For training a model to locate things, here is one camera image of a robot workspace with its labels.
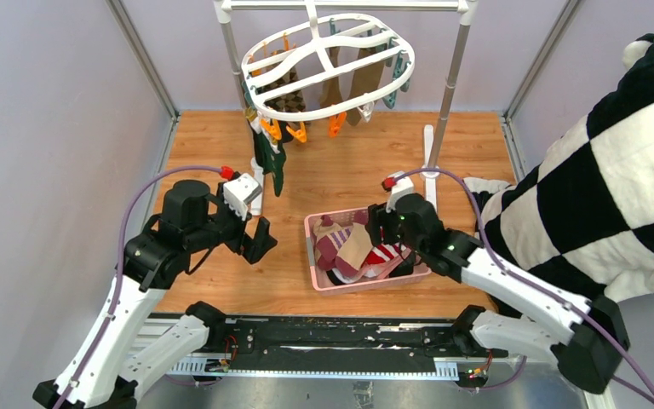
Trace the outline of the dark green sock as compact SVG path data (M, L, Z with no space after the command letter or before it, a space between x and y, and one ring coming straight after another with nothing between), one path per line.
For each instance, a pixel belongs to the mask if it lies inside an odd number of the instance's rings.
M263 174L272 174L274 194L279 197L284 188L284 164L287 156L281 141L272 142L271 136L258 124L255 118L250 122L256 163L262 167Z

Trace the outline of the red white striped sock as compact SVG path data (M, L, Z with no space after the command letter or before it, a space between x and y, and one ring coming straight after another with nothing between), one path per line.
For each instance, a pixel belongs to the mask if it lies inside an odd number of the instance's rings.
M394 258L402 259L405 249L401 244L380 244L370 251L364 264L372 266L390 262Z

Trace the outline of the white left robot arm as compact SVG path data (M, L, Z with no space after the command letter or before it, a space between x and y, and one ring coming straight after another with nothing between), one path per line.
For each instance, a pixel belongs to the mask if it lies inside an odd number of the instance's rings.
M220 350L227 340L226 316L195 302L156 341L129 354L177 276L190 273L193 254L223 245L254 264L277 244L266 219L258 221L253 236L245 232L249 206L260 194L260 183L250 175L233 176L216 191L198 180L175 183L161 212L124 246L112 293L72 363L56 379L39 383L32 398L44 408L134 408L187 354Z

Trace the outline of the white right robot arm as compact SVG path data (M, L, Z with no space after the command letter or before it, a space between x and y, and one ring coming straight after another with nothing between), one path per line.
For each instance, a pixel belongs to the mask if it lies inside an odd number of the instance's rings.
M408 193L367 210L373 244L399 244L433 273L482 290L520 311L509 318L467 307L452 332L457 352L500 349L555 365L574 386L591 394L608 388L630 346L615 302L550 285L500 258L484 241L439 219L419 193Z

